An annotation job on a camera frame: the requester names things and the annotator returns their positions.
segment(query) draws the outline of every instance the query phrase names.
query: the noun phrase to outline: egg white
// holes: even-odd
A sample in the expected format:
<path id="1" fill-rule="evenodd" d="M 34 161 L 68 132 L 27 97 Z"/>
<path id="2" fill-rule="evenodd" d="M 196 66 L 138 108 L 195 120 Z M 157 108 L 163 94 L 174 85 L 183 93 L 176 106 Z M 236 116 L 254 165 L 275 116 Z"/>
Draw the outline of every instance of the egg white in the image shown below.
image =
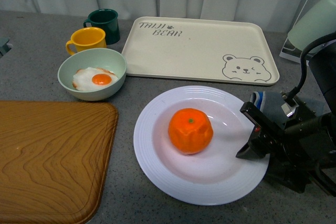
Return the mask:
<path id="1" fill-rule="evenodd" d="M 92 82 L 92 77 L 104 73 L 111 77 L 112 81 L 107 85 L 97 85 Z M 78 69 L 74 74 L 72 85 L 75 89 L 80 91 L 94 91 L 112 85 L 118 80 L 118 77 L 111 71 L 102 68 L 88 67 L 86 69 Z"/>

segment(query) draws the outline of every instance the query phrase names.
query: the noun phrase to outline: bear drawing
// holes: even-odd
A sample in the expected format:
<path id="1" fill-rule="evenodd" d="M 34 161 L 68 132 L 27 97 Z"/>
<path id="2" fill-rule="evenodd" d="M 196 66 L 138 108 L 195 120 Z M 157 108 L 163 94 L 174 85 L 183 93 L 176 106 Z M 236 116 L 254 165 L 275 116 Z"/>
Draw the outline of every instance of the bear drawing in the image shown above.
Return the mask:
<path id="1" fill-rule="evenodd" d="M 224 55 L 225 61 L 222 73 L 229 79 L 241 81 L 264 81 L 271 79 L 271 73 L 264 66 L 265 61 L 258 57 L 237 58 L 234 55 Z"/>

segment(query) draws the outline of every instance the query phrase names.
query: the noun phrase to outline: cutting board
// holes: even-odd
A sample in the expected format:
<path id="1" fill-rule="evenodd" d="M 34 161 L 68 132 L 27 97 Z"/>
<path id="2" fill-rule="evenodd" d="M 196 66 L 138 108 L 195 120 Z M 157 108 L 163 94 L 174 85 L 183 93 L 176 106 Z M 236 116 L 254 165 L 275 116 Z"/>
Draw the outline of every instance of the cutting board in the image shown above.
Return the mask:
<path id="1" fill-rule="evenodd" d="M 85 223 L 118 122 L 108 103 L 0 101 L 0 223 Z"/>

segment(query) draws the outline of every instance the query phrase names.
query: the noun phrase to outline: mandarin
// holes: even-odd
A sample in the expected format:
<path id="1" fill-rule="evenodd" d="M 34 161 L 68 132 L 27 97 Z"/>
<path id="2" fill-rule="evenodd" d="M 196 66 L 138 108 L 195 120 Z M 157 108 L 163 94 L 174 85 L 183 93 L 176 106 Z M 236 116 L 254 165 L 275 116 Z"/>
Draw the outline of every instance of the mandarin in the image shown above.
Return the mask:
<path id="1" fill-rule="evenodd" d="M 214 131 L 203 111 L 185 108 L 172 116 L 168 134 L 172 144 L 182 153 L 195 154 L 209 145 Z"/>

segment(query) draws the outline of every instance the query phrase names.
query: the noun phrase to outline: countertop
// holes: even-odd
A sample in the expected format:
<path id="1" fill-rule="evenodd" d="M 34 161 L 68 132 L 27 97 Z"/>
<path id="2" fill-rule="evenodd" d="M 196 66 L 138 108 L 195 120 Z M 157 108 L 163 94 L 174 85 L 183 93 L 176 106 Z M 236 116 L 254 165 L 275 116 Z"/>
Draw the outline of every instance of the countertop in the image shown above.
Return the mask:
<path id="1" fill-rule="evenodd" d="M 57 71 L 69 57 L 65 43 L 85 17 L 0 11 L 0 37 L 13 48 L 0 58 L 0 100 L 78 101 L 58 83 Z M 133 21 L 119 20 L 121 39 L 108 46 L 121 52 Z M 173 88 L 201 85 L 218 88 L 248 101 L 253 91 L 289 91 L 299 82 L 300 65 L 279 57 L 286 34 L 265 37 L 280 73 L 272 86 L 127 76 L 123 87 L 105 100 L 119 111 L 119 122 L 100 207 L 94 223 L 336 223 L 336 199 L 317 185 L 303 194 L 262 180 L 245 197 L 220 206 L 184 203 L 159 190 L 140 168 L 133 131 L 144 107 Z M 308 69 L 301 98 L 324 101 Z"/>

